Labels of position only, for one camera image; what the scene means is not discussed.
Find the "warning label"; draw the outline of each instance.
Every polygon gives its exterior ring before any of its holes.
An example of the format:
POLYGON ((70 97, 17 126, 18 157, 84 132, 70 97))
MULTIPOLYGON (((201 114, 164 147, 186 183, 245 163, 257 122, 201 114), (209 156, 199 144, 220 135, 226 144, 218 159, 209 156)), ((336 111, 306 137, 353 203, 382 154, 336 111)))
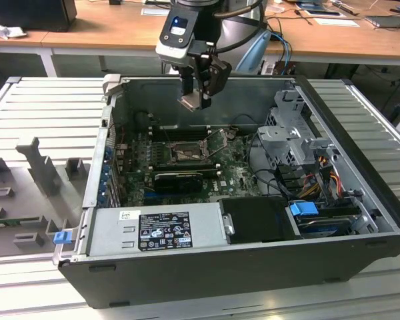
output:
POLYGON ((188 212, 139 216, 139 250, 180 249, 192 246, 188 212))

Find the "wooden table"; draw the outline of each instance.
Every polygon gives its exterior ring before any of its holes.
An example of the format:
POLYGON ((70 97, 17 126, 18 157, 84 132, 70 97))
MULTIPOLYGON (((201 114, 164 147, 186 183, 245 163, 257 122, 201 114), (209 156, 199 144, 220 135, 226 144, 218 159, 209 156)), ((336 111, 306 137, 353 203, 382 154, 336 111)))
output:
MULTIPOLYGON (((344 2, 367 9, 373 0, 344 2)), ((388 15, 389 9, 397 4, 400 3, 380 0, 372 10, 360 11, 360 16, 388 15)), ((311 26, 304 19, 284 19, 298 16, 290 10, 294 8, 292 4, 282 5, 288 11, 275 17, 283 18, 280 19, 283 33, 293 48, 292 61, 400 65, 400 30, 374 29, 365 20, 355 20, 360 27, 337 27, 319 25, 309 19, 311 26)), ((157 56, 154 49, 165 17, 141 15, 141 3, 110 6, 108 1, 76 0, 76 6, 77 19, 68 32, 28 31, 26 38, 0 40, 0 52, 39 54, 48 76, 52 77, 59 75, 53 55, 97 55, 102 69, 106 69, 103 56, 157 56)), ((279 29, 276 19, 270 19, 270 24, 275 30, 279 29)), ((281 44, 272 42, 266 58, 276 61, 281 53, 281 44)))

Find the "blue cable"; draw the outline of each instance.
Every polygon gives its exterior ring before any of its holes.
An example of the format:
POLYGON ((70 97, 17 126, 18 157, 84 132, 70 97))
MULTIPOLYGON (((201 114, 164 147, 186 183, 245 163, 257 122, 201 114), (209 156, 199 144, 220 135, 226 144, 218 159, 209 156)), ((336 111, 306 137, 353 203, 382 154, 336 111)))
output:
POLYGON ((286 40, 284 40, 282 37, 280 37, 278 34, 276 33, 271 33, 274 37, 278 38, 278 40, 280 40, 280 42, 285 46, 285 50, 286 50, 286 61, 285 61, 285 68, 283 69, 283 71, 281 72, 281 74, 284 74, 287 64, 289 63, 289 47, 287 45, 286 40))

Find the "blue latch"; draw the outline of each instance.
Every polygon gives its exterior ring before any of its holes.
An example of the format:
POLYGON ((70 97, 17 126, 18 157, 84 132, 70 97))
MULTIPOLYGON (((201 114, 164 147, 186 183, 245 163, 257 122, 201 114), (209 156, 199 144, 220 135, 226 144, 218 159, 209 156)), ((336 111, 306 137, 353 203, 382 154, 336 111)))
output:
POLYGON ((318 215, 314 202, 295 202, 290 206, 292 215, 318 215))
POLYGON ((71 243, 72 231, 60 231, 55 233, 53 243, 56 245, 68 245, 71 243))

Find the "computer case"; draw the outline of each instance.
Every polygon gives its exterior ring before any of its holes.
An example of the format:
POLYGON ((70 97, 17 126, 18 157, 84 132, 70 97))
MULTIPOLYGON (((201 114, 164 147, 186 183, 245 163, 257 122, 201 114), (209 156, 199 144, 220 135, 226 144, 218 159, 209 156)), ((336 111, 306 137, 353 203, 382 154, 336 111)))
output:
POLYGON ((0 25, 65 32, 77 15, 74 0, 1 0, 0 25))

